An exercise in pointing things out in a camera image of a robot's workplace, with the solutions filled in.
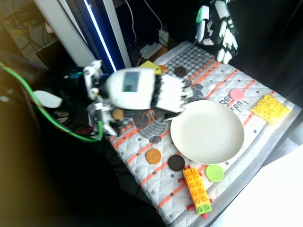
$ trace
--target pink disc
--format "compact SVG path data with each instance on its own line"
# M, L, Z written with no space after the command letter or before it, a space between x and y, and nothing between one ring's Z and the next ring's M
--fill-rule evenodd
M240 101L244 98L244 92L240 89L234 89L230 92L231 98L236 101Z

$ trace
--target green cable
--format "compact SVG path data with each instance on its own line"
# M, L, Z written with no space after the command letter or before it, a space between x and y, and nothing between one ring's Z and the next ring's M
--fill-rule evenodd
M87 142L97 142L99 141L102 136L103 136L103 122L102 121L98 121L98 135L95 139L93 138L86 138L83 136L80 136L74 132L72 132L71 130L65 128L63 125L61 125L60 123L58 123L40 104L39 100L36 98L33 90L31 89L31 87L29 86L29 84L26 82L26 80L24 80L18 73L16 73L14 70L12 70L11 68L7 67L6 65L4 65L2 62L0 62L0 67L2 67L6 72L8 72L9 74L11 74L12 76L14 76L22 85L23 87L26 89L26 91L30 94L30 96L32 97L34 103L36 104L37 108L40 110L40 112L57 128L61 129L64 132L69 133L70 135L87 141Z

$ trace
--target orange disc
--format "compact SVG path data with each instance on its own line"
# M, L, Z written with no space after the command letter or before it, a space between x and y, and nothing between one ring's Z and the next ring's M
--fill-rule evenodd
M112 111L112 117L115 120L119 121L124 117L124 111L119 108L116 108Z
M167 68L165 65L159 65L160 69L161 69L161 72L166 72L167 71Z
M150 149L146 152L146 160L150 164L157 164L161 161L161 153L157 149Z

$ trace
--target green lego brick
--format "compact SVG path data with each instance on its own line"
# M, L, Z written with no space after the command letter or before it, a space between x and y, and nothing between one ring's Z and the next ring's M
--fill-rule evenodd
M210 212L212 210L213 209L209 203L196 208L196 211L198 214L204 214L204 213Z

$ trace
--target power strip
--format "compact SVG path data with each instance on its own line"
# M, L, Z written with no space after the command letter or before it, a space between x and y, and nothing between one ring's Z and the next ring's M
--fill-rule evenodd
M169 41L169 34L166 31L160 30L159 37L162 38L166 43ZM165 45L164 41L159 38L159 41ZM153 43L152 45L146 45L140 50L141 56L144 59L149 59L152 57L158 50L160 50L163 46L161 44Z

